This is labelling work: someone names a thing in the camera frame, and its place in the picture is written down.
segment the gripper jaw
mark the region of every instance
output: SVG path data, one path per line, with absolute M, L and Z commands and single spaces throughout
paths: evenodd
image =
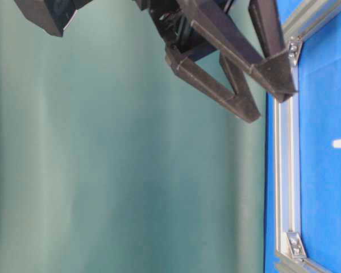
M 274 0 L 252 0 L 250 13 L 266 58 L 253 48 L 214 0 L 177 0 L 190 25 L 267 92 L 283 102 L 294 88 Z
M 181 54 L 174 47 L 166 47 L 166 53 L 166 61 L 176 76 L 248 123 L 260 117 L 244 73 L 224 55 L 220 54 L 220 65 L 234 92 L 229 91 L 197 65 L 191 54 Z

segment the blue board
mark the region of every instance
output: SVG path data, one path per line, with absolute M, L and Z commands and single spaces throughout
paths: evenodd
M 303 0 L 277 0 L 280 21 L 284 23 Z
M 341 272 L 341 13 L 304 45 L 300 62 L 302 236 L 308 256 Z

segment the bolt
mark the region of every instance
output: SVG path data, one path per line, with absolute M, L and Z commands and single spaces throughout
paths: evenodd
M 298 50 L 298 46 L 294 43 L 291 43 L 289 46 L 289 51 L 290 52 L 297 52 L 297 50 Z
M 291 238 L 290 239 L 290 243 L 293 245 L 293 246 L 295 246 L 295 245 L 297 245 L 297 240 L 296 239 L 294 239 L 294 238 Z
M 294 252 L 294 254 L 299 254 L 300 252 L 301 252 L 301 250 L 299 249 L 299 248 L 293 248 L 293 252 Z

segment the blue surface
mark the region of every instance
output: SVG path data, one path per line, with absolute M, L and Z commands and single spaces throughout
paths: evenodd
M 303 0 L 277 0 L 280 21 L 284 23 Z
M 307 254 L 341 272 L 341 14 L 309 39 L 300 62 L 302 236 Z
M 274 207 L 274 99 L 267 100 L 267 179 L 265 183 L 265 272 L 277 272 L 275 263 L 275 207 Z

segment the green backdrop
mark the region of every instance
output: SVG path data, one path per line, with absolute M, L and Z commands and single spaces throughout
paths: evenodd
M 264 117 L 172 74 L 134 2 L 95 0 L 59 39 L 0 0 L 0 273 L 262 272 L 264 146 Z

